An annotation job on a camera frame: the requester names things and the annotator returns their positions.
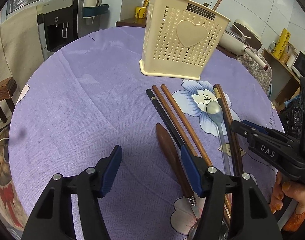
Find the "white wall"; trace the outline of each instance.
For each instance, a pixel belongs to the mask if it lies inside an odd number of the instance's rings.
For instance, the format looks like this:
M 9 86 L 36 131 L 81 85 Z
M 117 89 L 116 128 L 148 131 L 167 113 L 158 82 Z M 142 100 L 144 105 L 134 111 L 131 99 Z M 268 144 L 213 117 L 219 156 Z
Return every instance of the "white wall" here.
M 101 16 L 100 28 L 116 26 L 116 21 L 120 20 L 122 0 L 102 0 L 102 4 L 109 4 L 109 12 Z
M 193 1 L 209 3 L 212 8 L 217 0 Z M 262 49 L 277 41 L 286 28 L 294 46 L 305 50 L 305 14 L 296 0 L 223 0 L 217 11 L 232 21 L 246 21 L 262 36 Z

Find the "round table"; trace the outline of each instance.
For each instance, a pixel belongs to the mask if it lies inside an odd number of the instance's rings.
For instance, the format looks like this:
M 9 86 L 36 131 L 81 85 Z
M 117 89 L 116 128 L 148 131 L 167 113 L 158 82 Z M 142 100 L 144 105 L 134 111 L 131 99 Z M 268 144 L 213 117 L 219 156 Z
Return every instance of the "round table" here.
M 203 107 L 214 100 L 212 85 L 221 84 L 234 119 L 282 130 L 256 80 L 217 50 L 200 81 L 143 75 L 144 31 L 120 27 L 89 34 L 56 52 L 29 79 L 9 134 L 11 174 L 28 215 L 55 173 L 78 175 L 118 144 L 122 163 L 110 193 L 99 200 L 111 239 L 186 239 L 195 217 L 158 146 L 155 125 L 162 120 L 145 92 L 154 84 L 167 85 L 221 171 L 217 128 Z M 244 138 L 239 141 L 244 170 L 268 200 L 275 169 L 250 152 Z M 198 199 L 200 208 L 203 201 Z M 77 239 L 83 239 L 76 195 L 73 216 Z

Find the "metal spoon handle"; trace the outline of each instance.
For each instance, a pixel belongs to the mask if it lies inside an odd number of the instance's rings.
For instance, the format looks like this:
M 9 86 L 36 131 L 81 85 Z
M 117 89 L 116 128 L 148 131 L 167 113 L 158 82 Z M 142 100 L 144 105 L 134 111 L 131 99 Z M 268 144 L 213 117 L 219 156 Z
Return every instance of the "metal spoon handle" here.
M 221 128 L 221 124 L 217 125 L 217 127 L 218 127 L 218 131 L 219 131 L 220 144 L 221 144 L 221 147 L 223 150 L 222 155 L 223 155 L 225 174 L 231 175 L 229 159 L 228 159 L 228 152 L 227 152 L 227 147 L 226 147 L 226 143 L 225 143 L 223 129 Z

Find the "blue gripper pad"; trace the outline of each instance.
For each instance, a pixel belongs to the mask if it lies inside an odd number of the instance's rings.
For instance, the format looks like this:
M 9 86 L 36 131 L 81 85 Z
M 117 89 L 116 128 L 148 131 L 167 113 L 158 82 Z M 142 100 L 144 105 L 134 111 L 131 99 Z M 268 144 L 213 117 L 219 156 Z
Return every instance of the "blue gripper pad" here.
M 266 132 L 266 130 L 265 130 L 264 127 L 259 126 L 259 125 L 255 124 L 255 123 L 249 122 L 249 121 L 247 121 L 247 120 L 242 120 L 241 123 L 246 124 L 246 125 L 249 125 L 249 126 L 251 126 L 252 128 L 257 129 L 258 132 L 261 132 L 261 133 L 264 133 L 264 134 L 268 134 L 268 133 Z
M 181 160 L 186 170 L 186 174 L 188 176 L 189 182 L 193 191 L 196 192 L 198 196 L 200 196 L 203 192 L 201 185 L 201 176 L 197 167 L 187 150 L 187 147 L 183 145 L 180 149 Z
M 101 189 L 99 191 L 103 197 L 110 192 L 112 184 L 117 175 L 122 160 L 122 148 L 119 145 L 116 145 L 108 158 L 110 160 L 104 173 L 102 174 Z

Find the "red bow tie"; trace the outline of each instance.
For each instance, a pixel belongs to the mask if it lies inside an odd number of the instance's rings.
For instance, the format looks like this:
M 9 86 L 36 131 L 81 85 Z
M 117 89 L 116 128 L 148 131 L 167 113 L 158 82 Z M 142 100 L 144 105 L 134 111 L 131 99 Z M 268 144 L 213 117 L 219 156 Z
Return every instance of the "red bow tie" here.
M 16 215 L 14 214 L 14 210 L 12 206 L 14 206 L 14 191 L 11 184 L 8 187 L 1 188 L 0 187 L 0 197 L 5 205 L 5 209 L 7 210 L 7 206 L 9 209 L 10 216 L 14 222 L 14 224 L 18 227 L 23 228 L 20 222 L 17 220 Z

